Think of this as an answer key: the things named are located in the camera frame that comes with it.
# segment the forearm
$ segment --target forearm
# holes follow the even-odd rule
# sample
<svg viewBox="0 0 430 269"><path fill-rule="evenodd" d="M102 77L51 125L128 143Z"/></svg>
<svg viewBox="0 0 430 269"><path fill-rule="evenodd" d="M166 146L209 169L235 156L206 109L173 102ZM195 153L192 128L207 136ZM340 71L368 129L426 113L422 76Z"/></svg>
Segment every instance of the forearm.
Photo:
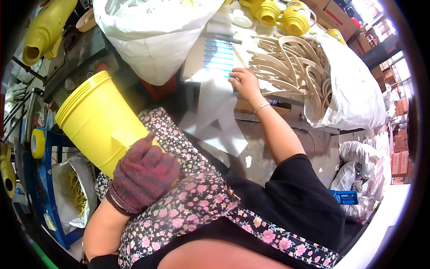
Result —
<svg viewBox="0 0 430 269"><path fill-rule="evenodd" d="M257 109L266 102L266 99L260 95L250 99L249 102L254 109ZM263 129L266 144L276 165L279 165L283 160L295 154L305 154L295 132L271 106L267 105L261 108L257 112L257 117Z"/></svg>
<svg viewBox="0 0 430 269"><path fill-rule="evenodd" d="M89 261L97 256L117 253L129 218L118 212L106 199L101 201L83 235L84 251Z"/></svg>

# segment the plastic handle pile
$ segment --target plastic handle pile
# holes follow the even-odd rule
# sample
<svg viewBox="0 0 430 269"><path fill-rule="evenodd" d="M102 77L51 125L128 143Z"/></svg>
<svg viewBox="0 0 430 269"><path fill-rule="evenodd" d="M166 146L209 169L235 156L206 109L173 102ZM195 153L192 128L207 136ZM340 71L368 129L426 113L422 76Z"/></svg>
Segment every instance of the plastic handle pile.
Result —
<svg viewBox="0 0 430 269"><path fill-rule="evenodd" d="M332 99L332 83L330 64L318 42L280 34L252 38L259 38L258 47L267 53L248 50L248 53L253 54L249 61L251 69L259 79L279 89L263 95L308 96L316 111L320 112L318 118L321 118Z"/></svg>

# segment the woman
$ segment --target woman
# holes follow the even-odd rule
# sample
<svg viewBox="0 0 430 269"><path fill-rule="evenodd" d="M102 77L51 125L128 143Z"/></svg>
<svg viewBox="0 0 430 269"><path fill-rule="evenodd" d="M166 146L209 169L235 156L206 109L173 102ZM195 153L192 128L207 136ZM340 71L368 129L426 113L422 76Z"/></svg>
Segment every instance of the woman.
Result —
<svg viewBox="0 0 430 269"><path fill-rule="evenodd" d="M294 131L261 95L257 77L243 68L230 76L255 109L277 165L265 188L222 178L163 121L170 120L163 111L142 114L155 134L137 141L119 161L114 180L99 187L106 198L83 238L91 267L333 267L345 214ZM179 162L151 146L154 136Z"/></svg>

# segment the woman's left hand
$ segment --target woman's left hand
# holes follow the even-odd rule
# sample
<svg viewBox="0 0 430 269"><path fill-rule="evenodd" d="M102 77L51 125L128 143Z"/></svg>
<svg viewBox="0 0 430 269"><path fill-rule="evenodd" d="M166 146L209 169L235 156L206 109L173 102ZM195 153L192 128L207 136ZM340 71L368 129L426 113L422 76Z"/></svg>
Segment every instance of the woman's left hand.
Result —
<svg viewBox="0 0 430 269"><path fill-rule="evenodd" d="M166 193L179 176L178 161L152 145L155 133L136 141L120 159L109 193L123 209L138 213Z"/></svg>

